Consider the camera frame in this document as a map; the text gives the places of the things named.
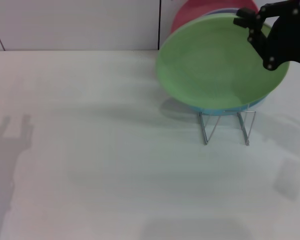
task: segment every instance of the dish rack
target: dish rack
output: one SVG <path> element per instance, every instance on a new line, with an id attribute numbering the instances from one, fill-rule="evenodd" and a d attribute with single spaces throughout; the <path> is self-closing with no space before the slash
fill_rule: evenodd
<path id="1" fill-rule="evenodd" d="M 243 133 L 244 142 L 245 142 L 245 145 L 247 145 L 247 146 L 250 145 L 249 138 L 250 138 L 251 130 L 252 130 L 253 123 L 254 123 L 254 120 L 255 120 L 255 115 L 256 115 L 256 111 L 254 111 L 254 110 L 252 111 L 252 110 L 248 110 L 248 109 L 249 109 L 249 107 L 245 111 L 244 110 L 243 111 L 224 111 L 224 112 L 233 112 L 234 114 L 237 115 L 237 117 L 239 119 L 239 122 L 240 122 L 241 130 L 242 130 L 242 133 Z M 245 129 L 245 120 L 246 120 L 246 117 L 247 117 L 248 113 L 253 113 L 253 118 L 252 118 L 249 133 L 247 133 L 247 131 Z M 207 119 L 206 123 L 204 123 L 202 112 L 198 112 L 198 117 L 199 117 L 199 123 L 200 123 L 200 126 L 201 126 L 201 131 L 202 131 L 202 136 L 203 136 L 203 143 L 204 143 L 204 145 L 208 145 L 208 143 L 210 142 L 210 140 L 211 140 L 211 138 L 214 134 L 214 131 L 215 131 L 215 129 L 216 129 L 216 127 L 217 127 L 217 125 L 220 121 L 220 118 L 222 116 L 221 115 L 218 116 L 216 124 L 214 125 L 213 130 L 212 130 L 209 137 L 206 134 L 205 127 L 207 126 L 211 115 L 208 115 L 208 119 Z"/>

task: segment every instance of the black robotic arm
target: black robotic arm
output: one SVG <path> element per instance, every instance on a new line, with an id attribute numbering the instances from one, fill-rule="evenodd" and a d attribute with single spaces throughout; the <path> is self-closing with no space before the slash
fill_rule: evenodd
<path id="1" fill-rule="evenodd" d="M 233 23 L 249 28 L 248 42 L 263 60 L 267 70 L 276 70 L 288 61 L 300 63 L 300 0 L 266 4 L 258 13 L 239 9 Z M 279 16 L 268 36 L 261 29 L 266 18 Z"/>

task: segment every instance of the green plate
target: green plate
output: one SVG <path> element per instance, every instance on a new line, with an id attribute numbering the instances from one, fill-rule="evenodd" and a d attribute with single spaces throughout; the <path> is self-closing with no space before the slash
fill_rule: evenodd
<path id="1" fill-rule="evenodd" d="M 193 20 L 175 31 L 159 51 L 157 76 L 174 98 L 205 109 L 227 109 L 254 102 L 283 80 L 289 63 L 275 71 L 248 43 L 248 29 L 220 13 Z M 270 27 L 262 31 L 268 35 Z"/>

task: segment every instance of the stacked plates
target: stacked plates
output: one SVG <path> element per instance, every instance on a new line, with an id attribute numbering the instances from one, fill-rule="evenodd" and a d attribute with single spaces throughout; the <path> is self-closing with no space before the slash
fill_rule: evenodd
<path id="1" fill-rule="evenodd" d="M 246 40 L 247 30 L 232 23 L 243 7 L 257 11 L 252 0 L 189 0 L 161 47 L 159 80 L 168 93 L 198 112 L 244 111 L 262 101 L 285 76 L 288 63 L 273 72 L 265 70 Z M 265 25 L 263 32 L 269 31 Z"/>

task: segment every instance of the white table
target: white table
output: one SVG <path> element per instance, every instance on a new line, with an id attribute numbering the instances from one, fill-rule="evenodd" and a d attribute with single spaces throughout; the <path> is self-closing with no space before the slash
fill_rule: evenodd
<path id="1" fill-rule="evenodd" d="M 204 146 L 156 54 L 0 52 L 0 240 L 300 240 L 300 65 Z"/>

